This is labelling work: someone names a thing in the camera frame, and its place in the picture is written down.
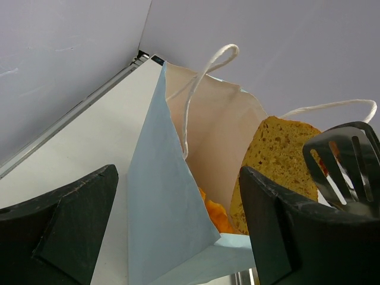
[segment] white cord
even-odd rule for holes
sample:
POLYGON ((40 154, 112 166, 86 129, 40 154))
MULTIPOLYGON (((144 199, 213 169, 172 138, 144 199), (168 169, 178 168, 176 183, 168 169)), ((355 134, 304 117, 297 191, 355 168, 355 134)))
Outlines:
POLYGON ((190 101, 191 101, 191 98, 192 96, 194 95, 195 91, 197 90, 201 80, 203 79, 203 77, 211 72, 211 71, 214 71, 214 70, 217 70, 218 68, 221 68, 223 66, 225 66, 226 64, 228 64, 229 62, 231 62, 232 60, 235 59, 235 57, 237 57, 239 54, 239 48, 238 46, 236 45, 227 45, 227 46, 224 46, 222 47, 220 50, 218 50, 215 55, 207 62, 207 65, 205 66, 205 68, 203 69, 203 71, 199 72, 196 76, 194 76, 193 78, 191 78, 191 80, 189 82, 186 83, 186 85, 184 87, 182 87, 179 91, 177 91, 176 93, 174 93, 173 95, 171 95, 170 97, 168 97, 166 99, 166 101, 169 101, 175 97, 177 97, 179 94, 181 94, 181 92, 184 91, 184 89, 186 89, 187 87, 189 87, 189 85, 191 84, 191 88, 189 90, 189 93, 188 93, 188 98, 186 100, 186 103, 185 103, 185 113, 183 114, 183 125, 182 125, 182 144, 183 144, 183 159, 186 159, 188 154, 189 154, 189 147, 188 147, 188 118, 189 118, 189 107, 190 107, 190 101), (213 63, 215 63, 216 60, 218 60, 219 57, 221 57, 222 55, 224 55, 228 50, 231 50, 232 51, 232 54, 230 55, 230 57, 223 61, 222 63, 220 64, 215 64, 214 66, 212 66, 213 63))
POLYGON ((302 108, 298 108, 298 109, 295 109, 293 111, 287 112, 285 115, 281 116, 280 118, 286 118, 289 116, 293 116, 293 115, 297 115, 297 114, 301 114, 301 113, 306 113, 306 112, 310 112, 313 110, 326 109, 326 108, 342 106, 342 105, 347 105, 347 104, 353 104, 353 103, 366 103, 366 104, 371 105, 371 109, 370 109, 368 116, 365 117, 365 119, 363 120, 364 123, 369 123, 369 121, 372 120, 373 116, 375 116, 378 105, 373 100, 365 100, 365 99, 353 99, 353 100, 346 100, 346 101, 340 101, 340 102, 334 102, 334 103, 328 103, 328 104, 321 104, 321 105, 317 105, 317 106, 302 107, 302 108))

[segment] paper bag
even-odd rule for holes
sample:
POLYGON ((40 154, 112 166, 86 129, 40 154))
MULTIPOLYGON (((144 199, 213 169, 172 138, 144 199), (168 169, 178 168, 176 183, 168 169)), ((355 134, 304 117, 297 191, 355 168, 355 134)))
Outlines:
POLYGON ((222 48, 199 74, 162 68, 127 177, 130 285, 202 284, 255 266, 249 236, 220 234, 198 190, 229 212, 241 162, 267 117, 253 95, 205 75, 237 54, 235 45, 222 48), (212 67, 227 50, 233 55, 212 67))

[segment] white table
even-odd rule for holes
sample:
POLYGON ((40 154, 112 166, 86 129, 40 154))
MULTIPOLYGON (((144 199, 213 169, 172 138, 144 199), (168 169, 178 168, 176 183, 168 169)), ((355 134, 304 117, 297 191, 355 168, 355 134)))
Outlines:
MULTIPOLYGON (((47 141, 42 146, 37 142, 43 139, 36 140, 30 148, 40 147, 0 180, 0 208, 4 208, 76 181, 106 164, 116 165, 118 190, 93 285, 127 284, 126 173, 161 68, 152 60, 143 63, 56 135, 48 139, 49 134, 44 134, 42 137, 47 141)), ((59 123, 48 132, 57 128, 59 123)), ((0 173, 29 151, 24 150, 0 169, 0 173)), ((211 283, 230 284, 230 278, 211 283)))

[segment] gray wall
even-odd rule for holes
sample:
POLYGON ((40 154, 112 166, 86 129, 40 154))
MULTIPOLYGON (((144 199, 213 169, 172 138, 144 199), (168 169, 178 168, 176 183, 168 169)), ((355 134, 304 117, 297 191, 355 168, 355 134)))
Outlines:
POLYGON ((0 0, 0 164, 137 54, 150 0, 0 0))
MULTIPOLYGON (((355 98, 380 103, 378 0, 153 0, 141 49, 200 70, 228 43, 240 56, 213 75, 254 93, 270 114, 355 98)), ((294 118, 325 129, 368 110, 294 118)), ((380 115, 373 125, 380 131, 380 115)))

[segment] slotted spatula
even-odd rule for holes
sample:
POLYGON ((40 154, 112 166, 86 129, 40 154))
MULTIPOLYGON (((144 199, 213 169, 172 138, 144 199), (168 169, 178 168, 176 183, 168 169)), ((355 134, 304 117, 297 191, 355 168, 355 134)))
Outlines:
POLYGON ((380 217, 380 143, 371 126, 352 122, 331 128, 311 138, 303 146, 303 156, 315 184, 331 206, 353 214, 380 217), (318 154, 327 173, 312 153, 318 154), (339 199, 326 174, 344 201, 339 199))

